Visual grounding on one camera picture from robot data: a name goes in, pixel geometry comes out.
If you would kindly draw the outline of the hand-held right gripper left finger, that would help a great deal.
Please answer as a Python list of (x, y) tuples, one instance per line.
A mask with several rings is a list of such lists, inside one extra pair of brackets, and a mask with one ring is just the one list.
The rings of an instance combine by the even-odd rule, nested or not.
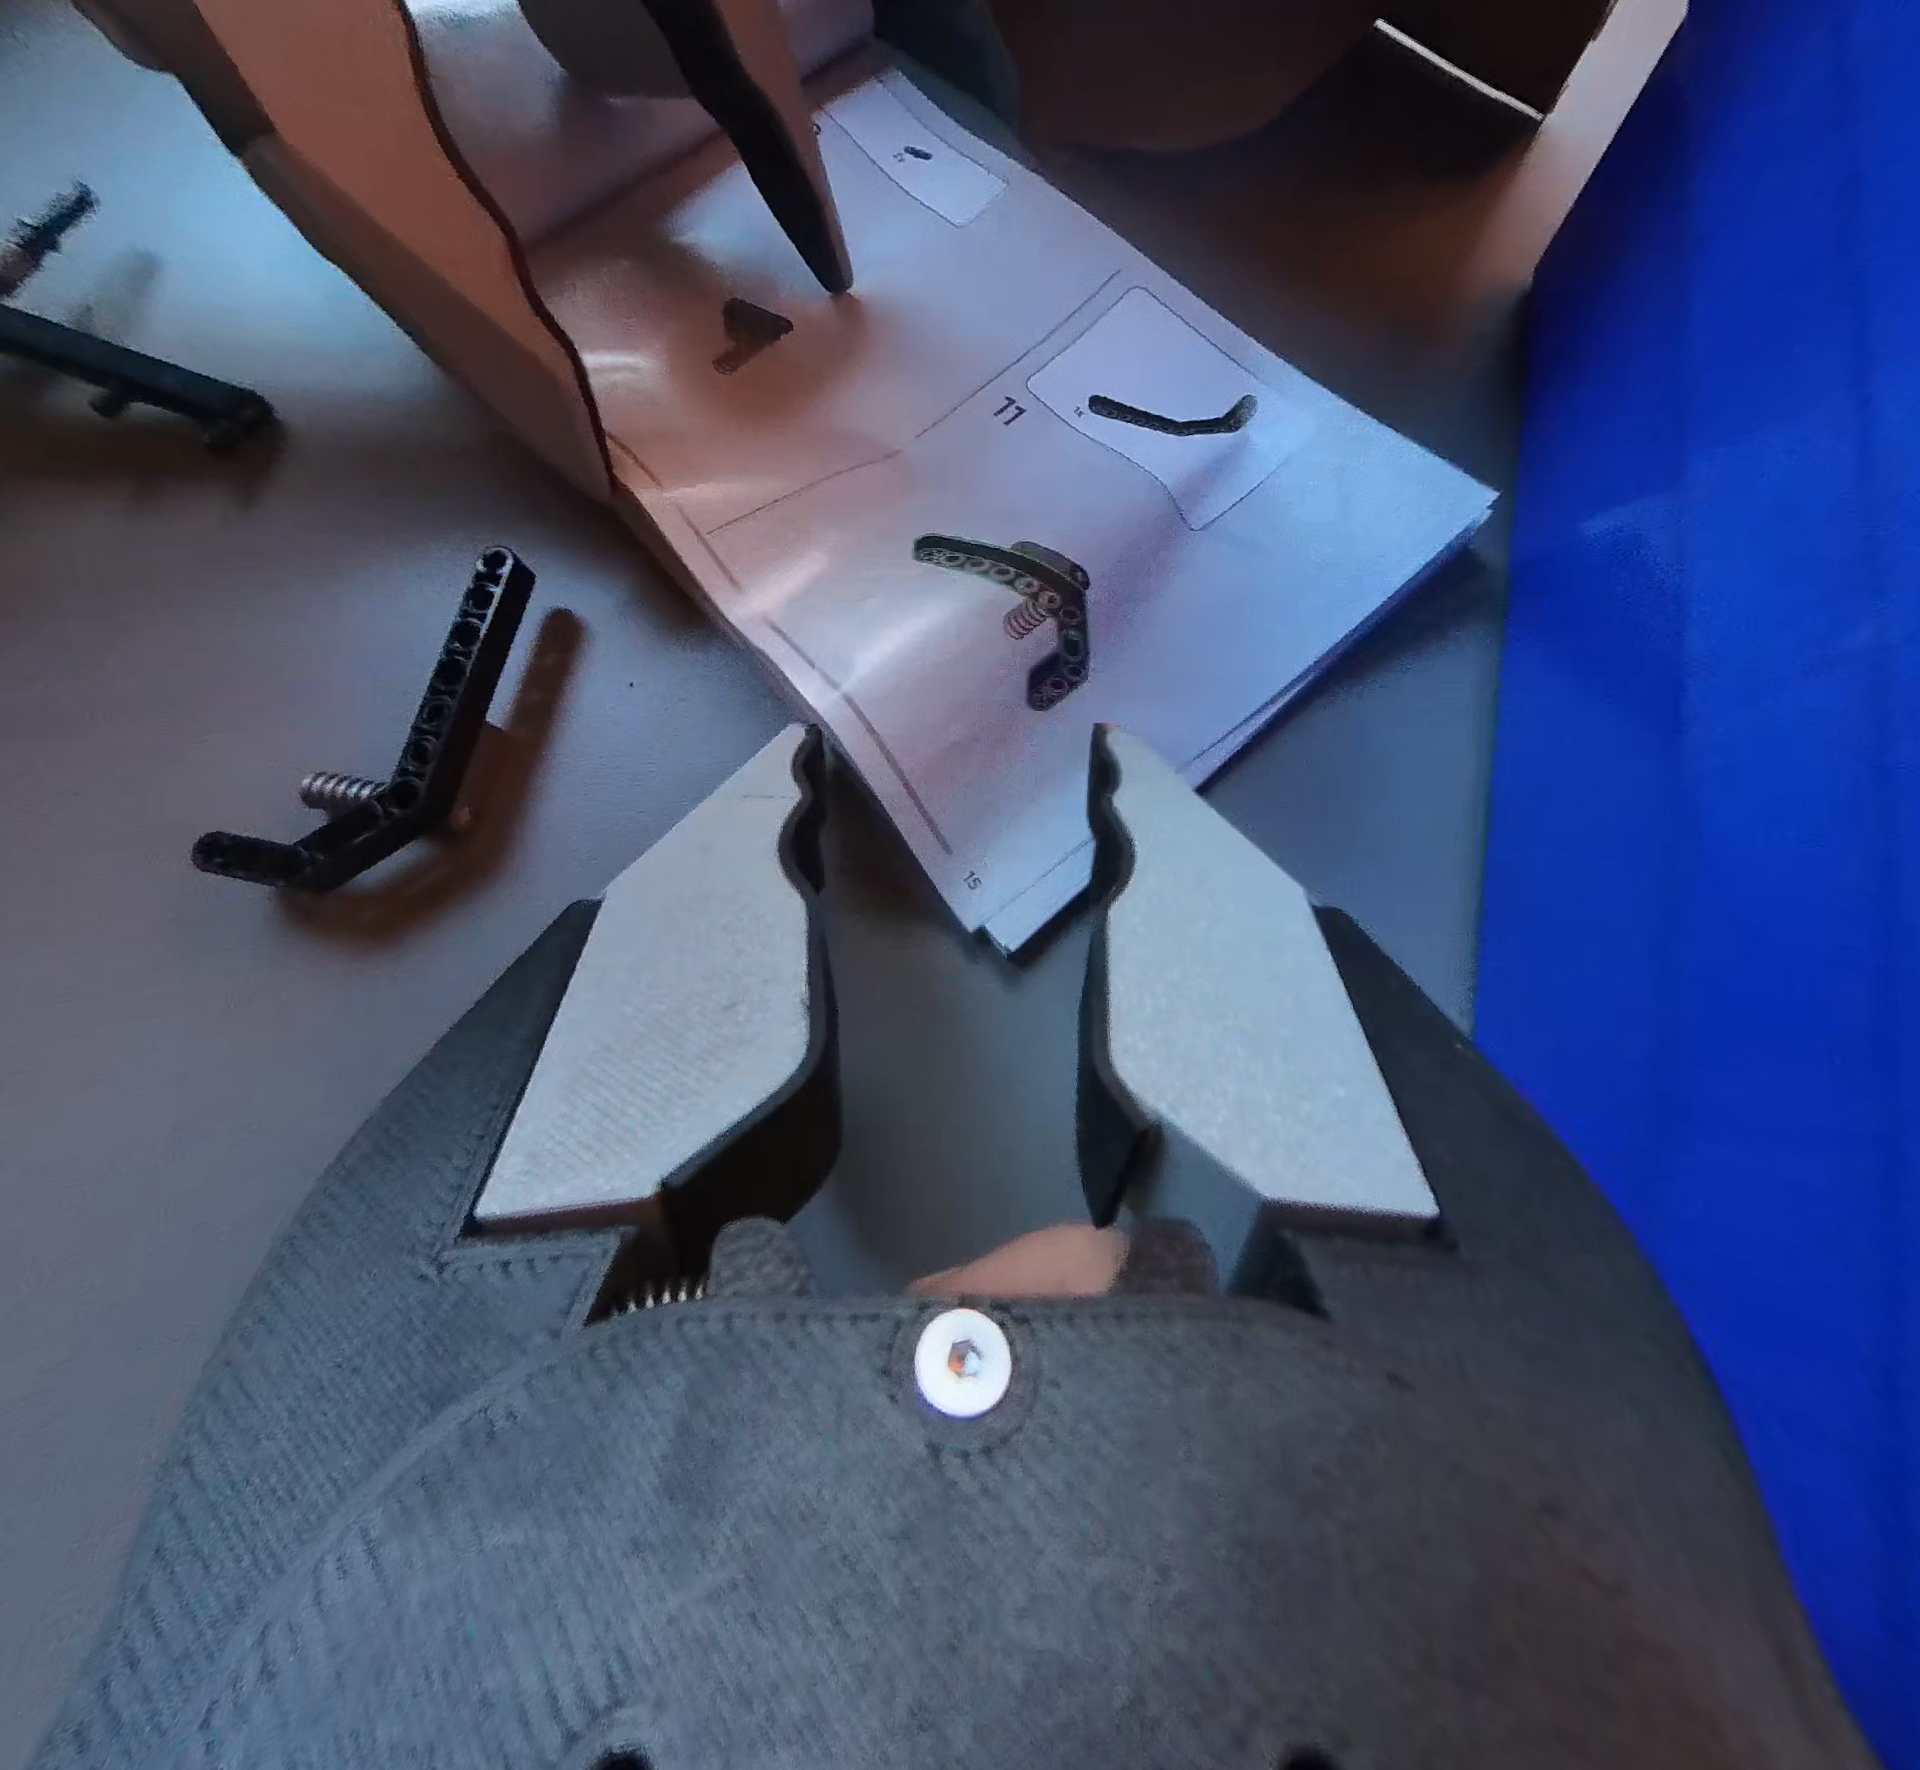
[(792, 1220), (842, 1151), (825, 737), (786, 727), (602, 894), (473, 1206), (485, 1231)]

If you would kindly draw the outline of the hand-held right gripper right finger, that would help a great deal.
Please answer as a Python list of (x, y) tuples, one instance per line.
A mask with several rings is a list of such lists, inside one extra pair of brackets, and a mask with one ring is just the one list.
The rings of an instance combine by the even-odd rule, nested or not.
[(1095, 727), (1087, 818), (1088, 1216), (1129, 1236), (1183, 1226), (1203, 1282), (1323, 1315), (1304, 1236), (1420, 1239), (1441, 1218), (1323, 918), (1131, 731)]

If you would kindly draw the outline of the lego instruction booklet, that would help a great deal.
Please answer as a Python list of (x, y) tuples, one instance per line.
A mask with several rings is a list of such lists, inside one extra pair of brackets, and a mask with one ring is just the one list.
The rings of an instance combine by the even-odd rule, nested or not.
[(838, 297), (548, 0), (405, 2), (630, 506), (1006, 953), (1090, 885), (1095, 727), (1209, 781), (1495, 508), (928, 100), (871, 0), (780, 0)]

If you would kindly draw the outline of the small dark lego axle pin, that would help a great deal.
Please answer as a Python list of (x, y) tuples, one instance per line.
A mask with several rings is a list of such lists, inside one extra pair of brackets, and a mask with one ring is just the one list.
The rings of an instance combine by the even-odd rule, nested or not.
[(35, 216), (13, 223), (3, 243), (3, 301), (28, 286), (97, 210), (95, 190), (76, 182)]

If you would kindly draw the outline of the black bent lego beam assembly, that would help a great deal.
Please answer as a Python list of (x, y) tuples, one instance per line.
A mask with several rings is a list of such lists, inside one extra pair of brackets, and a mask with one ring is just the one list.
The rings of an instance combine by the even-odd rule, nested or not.
[(332, 894), (443, 830), (537, 588), (508, 546), (481, 552), (389, 775), (309, 773), (301, 805), (320, 823), (292, 840), (209, 830), (192, 866), (276, 894)]

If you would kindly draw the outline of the blue cloth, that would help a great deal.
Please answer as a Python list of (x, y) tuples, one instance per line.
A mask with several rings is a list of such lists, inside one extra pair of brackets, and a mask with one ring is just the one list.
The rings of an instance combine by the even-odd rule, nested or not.
[(1919, 0), (1690, 0), (1525, 370), (1477, 1037), (1917, 1766)]

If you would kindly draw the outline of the long black lego frame piece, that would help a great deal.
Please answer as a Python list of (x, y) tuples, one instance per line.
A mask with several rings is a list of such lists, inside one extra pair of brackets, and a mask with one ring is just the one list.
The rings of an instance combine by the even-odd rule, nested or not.
[(278, 422), (257, 390), (100, 339), (82, 328), (3, 305), (5, 360), (35, 367), (95, 392), (92, 411), (119, 419), (140, 406), (197, 427), (205, 446), (230, 453)]

